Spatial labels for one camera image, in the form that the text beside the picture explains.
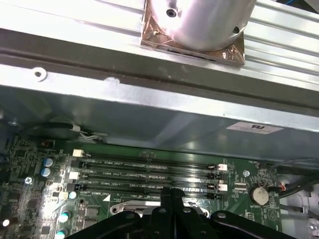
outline integrated circuit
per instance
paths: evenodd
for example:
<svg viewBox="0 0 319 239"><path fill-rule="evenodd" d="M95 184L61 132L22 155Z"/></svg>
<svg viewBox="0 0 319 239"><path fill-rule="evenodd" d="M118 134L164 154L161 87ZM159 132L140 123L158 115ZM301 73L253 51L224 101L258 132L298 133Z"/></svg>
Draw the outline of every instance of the integrated circuit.
<svg viewBox="0 0 319 239"><path fill-rule="evenodd" d="M59 192L53 192L52 197L59 197Z"/></svg>
<svg viewBox="0 0 319 239"><path fill-rule="evenodd" d="M41 229L42 235L48 235L49 233L50 233L50 227L48 227L48 226L42 227L42 229Z"/></svg>
<svg viewBox="0 0 319 239"><path fill-rule="evenodd" d="M30 200L27 204L27 208L29 209L35 209L37 206L37 200Z"/></svg>
<svg viewBox="0 0 319 239"><path fill-rule="evenodd" d="M87 208L85 212L85 216L88 218L94 218L98 215L99 208Z"/></svg>
<svg viewBox="0 0 319 239"><path fill-rule="evenodd" d="M88 228L94 224L96 224L96 220L93 220L93 219L86 219L84 220L84 227L83 228Z"/></svg>
<svg viewBox="0 0 319 239"><path fill-rule="evenodd" d="M11 192L9 193L9 202L16 203L19 201L20 193Z"/></svg>
<svg viewBox="0 0 319 239"><path fill-rule="evenodd" d="M84 215L85 215L85 210L84 210L84 209L79 209L79 210L77 211L77 215L79 215L79 216L84 216Z"/></svg>
<svg viewBox="0 0 319 239"><path fill-rule="evenodd" d="M14 156L18 158L24 158L26 154L25 150L18 150L15 152Z"/></svg>
<svg viewBox="0 0 319 239"><path fill-rule="evenodd" d="M76 222L75 222L75 226L76 226L77 228L82 228L82 227L83 227L83 221L82 221L82 220L76 221Z"/></svg>

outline white connector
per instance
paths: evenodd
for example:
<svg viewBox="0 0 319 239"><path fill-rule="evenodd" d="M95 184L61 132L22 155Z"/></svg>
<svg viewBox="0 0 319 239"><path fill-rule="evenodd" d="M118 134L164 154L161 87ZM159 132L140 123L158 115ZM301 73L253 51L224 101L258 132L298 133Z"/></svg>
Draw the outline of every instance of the white connector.
<svg viewBox="0 0 319 239"><path fill-rule="evenodd" d="M69 179L77 180L79 178L79 172L70 172Z"/></svg>
<svg viewBox="0 0 319 239"><path fill-rule="evenodd" d="M83 151L83 150L81 150L81 149L74 149L74 150L73 150L73 153L72 153L72 156L73 156L73 157L82 158L82 157L83 157L83 154L84 154L84 151Z"/></svg>
<svg viewBox="0 0 319 239"><path fill-rule="evenodd" d="M220 192L227 192L228 191L228 185L227 184L218 184L218 190Z"/></svg>
<svg viewBox="0 0 319 239"><path fill-rule="evenodd" d="M227 164L219 164L218 165L218 170L219 171L227 171L228 170Z"/></svg>

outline chip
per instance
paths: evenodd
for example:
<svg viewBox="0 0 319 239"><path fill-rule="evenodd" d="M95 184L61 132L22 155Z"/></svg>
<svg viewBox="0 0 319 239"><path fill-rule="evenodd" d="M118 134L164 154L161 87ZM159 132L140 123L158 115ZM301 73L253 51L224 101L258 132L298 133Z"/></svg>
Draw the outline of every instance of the chip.
<svg viewBox="0 0 319 239"><path fill-rule="evenodd" d="M80 165L80 161L78 161L78 160L72 160L72 161L71 161L71 164L70 164L70 166L71 166L72 168L78 168L79 165Z"/></svg>
<svg viewBox="0 0 319 239"><path fill-rule="evenodd" d="M58 197L59 196L59 192L53 192L52 193L52 197Z"/></svg>
<svg viewBox="0 0 319 239"><path fill-rule="evenodd" d="M84 209L79 209L77 215L84 216L85 215L85 210Z"/></svg>
<svg viewBox="0 0 319 239"><path fill-rule="evenodd" d="M81 221L76 221L76 222L75 222L75 226L76 226L77 228L83 227L83 221L82 221L82 220L81 220Z"/></svg>
<svg viewBox="0 0 319 239"><path fill-rule="evenodd" d="M18 150L17 152L15 152L14 156L23 158L25 157L25 153L26 153L25 150Z"/></svg>
<svg viewBox="0 0 319 239"><path fill-rule="evenodd" d="M98 215L99 208L87 208L85 212L85 216L89 218L94 218Z"/></svg>
<svg viewBox="0 0 319 239"><path fill-rule="evenodd" d="M92 220L92 219L86 219L84 221L84 228L88 228L92 225L96 224L96 220Z"/></svg>
<svg viewBox="0 0 319 239"><path fill-rule="evenodd" d="M62 181L62 177L60 177L60 176L55 176L55 178L53 180L54 183L61 183L61 181Z"/></svg>
<svg viewBox="0 0 319 239"><path fill-rule="evenodd" d="M28 202L27 208L34 209L34 208L36 208L37 203L38 203L38 202L37 202L36 200L30 200L30 201Z"/></svg>
<svg viewBox="0 0 319 239"><path fill-rule="evenodd" d="M50 233L50 227L42 227L41 234L48 235Z"/></svg>
<svg viewBox="0 0 319 239"><path fill-rule="evenodd" d="M9 202L16 203L19 201L20 193L9 193Z"/></svg>
<svg viewBox="0 0 319 239"><path fill-rule="evenodd" d="M67 191L67 192L73 192L73 191L75 191L75 186L76 186L76 184L74 184L74 183L68 183L68 184L66 185L66 191Z"/></svg>

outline screw hole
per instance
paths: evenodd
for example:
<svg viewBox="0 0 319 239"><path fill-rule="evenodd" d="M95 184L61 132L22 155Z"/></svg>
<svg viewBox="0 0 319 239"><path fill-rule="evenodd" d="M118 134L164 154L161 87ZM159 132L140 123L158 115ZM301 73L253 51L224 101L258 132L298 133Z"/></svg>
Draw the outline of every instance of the screw hole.
<svg viewBox="0 0 319 239"><path fill-rule="evenodd" d="M234 30L233 30L233 33L238 34L239 32L240 32L239 28L235 27Z"/></svg>
<svg viewBox="0 0 319 239"><path fill-rule="evenodd" d="M36 72L34 73L34 75L35 75L36 77L40 77L40 76L41 76L41 72L36 71Z"/></svg>
<svg viewBox="0 0 319 239"><path fill-rule="evenodd" d="M169 16L169 17L176 17L177 16L177 13L174 9L168 9L166 11L166 14Z"/></svg>

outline mounting hole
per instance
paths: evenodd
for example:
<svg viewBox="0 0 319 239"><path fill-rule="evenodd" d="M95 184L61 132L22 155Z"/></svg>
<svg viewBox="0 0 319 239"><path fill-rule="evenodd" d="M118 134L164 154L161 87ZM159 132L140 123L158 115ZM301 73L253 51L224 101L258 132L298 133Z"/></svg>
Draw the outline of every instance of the mounting hole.
<svg viewBox="0 0 319 239"><path fill-rule="evenodd" d="M35 67L32 69L34 76L36 77L36 81L43 81L47 76L47 71L42 67Z"/></svg>
<svg viewBox="0 0 319 239"><path fill-rule="evenodd" d="M238 34L239 32L240 32L239 28L235 27L234 30L233 30L233 33Z"/></svg>
<svg viewBox="0 0 319 239"><path fill-rule="evenodd" d="M36 71L36 72L34 73L34 75L35 75L36 77L40 77L40 76L41 76L41 72Z"/></svg>
<svg viewBox="0 0 319 239"><path fill-rule="evenodd" d="M166 14L169 16L169 17L176 17L177 16L177 13L174 9L168 9L166 11Z"/></svg>

